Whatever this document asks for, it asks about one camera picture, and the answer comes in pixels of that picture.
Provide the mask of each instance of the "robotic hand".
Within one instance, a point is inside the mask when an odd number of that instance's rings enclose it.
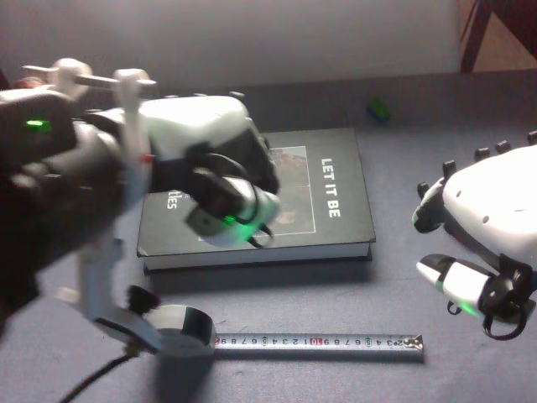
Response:
[[[535,307],[530,296],[537,289],[537,188],[530,175],[537,168],[537,132],[530,133],[528,141],[529,147],[514,150],[506,141],[498,143],[493,157],[489,149],[478,149],[476,164],[458,172],[454,161],[445,162],[444,176],[433,186],[418,185],[421,203],[412,217],[420,233],[444,224],[451,236],[498,272],[441,254],[425,256],[417,264],[449,298],[449,313],[463,310],[483,317],[483,331],[496,340],[516,338]],[[516,328],[494,335],[494,319]]]
[[[113,301],[113,224],[147,191],[184,191],[198,203],[188,225],[207,242],[262,247],[254,234],[270,233],[279,183],[247,109],[233,97],[142,102],[155,82],[140,70],[97,77],[72,59],[25,69],[49,85],[0,92],[0,323],[39,294],[39,270],[78,249],[79,290],[60,297],[102,331],[138,351],[209,353],[205,313],[159,306],[136,286],[127,307]],[[89,86],[113,91],[120,107],[73,120]]]

